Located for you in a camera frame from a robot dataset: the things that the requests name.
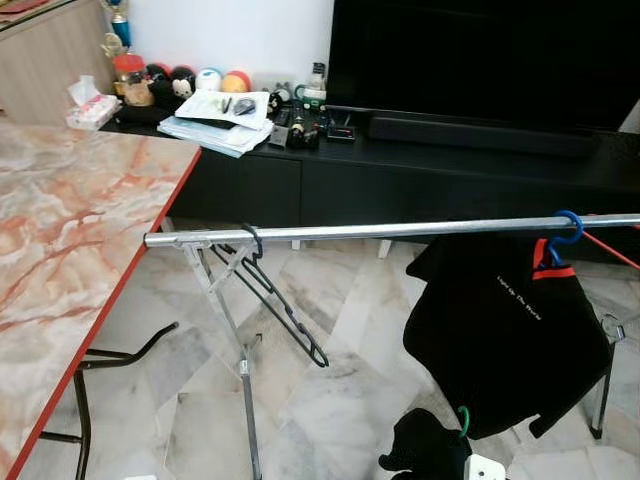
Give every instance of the white ball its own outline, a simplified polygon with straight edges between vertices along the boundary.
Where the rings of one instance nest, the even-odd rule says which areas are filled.
[[[196,90],[209,90],[219,92],[222,83],[222,75],[215,68],[203,68],[196,77]]]

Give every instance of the mickey mouse figure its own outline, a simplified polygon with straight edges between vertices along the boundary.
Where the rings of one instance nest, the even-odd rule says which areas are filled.
[[[186,100],[196,91],[196,75],[188,67],[176,67],[171,72],[171,86],[177,97]]]

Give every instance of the jar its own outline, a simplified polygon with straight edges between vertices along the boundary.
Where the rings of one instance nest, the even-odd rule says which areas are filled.
[[[134,107],[153,105],[153,94],[149,91],[149,73],[140,55],[118,55],[113,58],[118,82],[124,100]]]

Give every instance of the black tv cabinet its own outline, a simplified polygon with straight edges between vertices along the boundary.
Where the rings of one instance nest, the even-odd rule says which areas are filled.
[[[103,129],[162,134],[154,129]],[[203,149],[169,215],[261,227],[640,212],[640,136],[604,135],[587,159],[372,141],[318,150]]]

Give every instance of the black t-shirt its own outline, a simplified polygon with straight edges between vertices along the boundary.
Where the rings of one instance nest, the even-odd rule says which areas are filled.
[[[493,233],[439,237],[407,274],[428,282],[404,332],[407,351],[479,439],[539,415],[540,437],[605,374],[611,350],[572,268],[546,240]]]

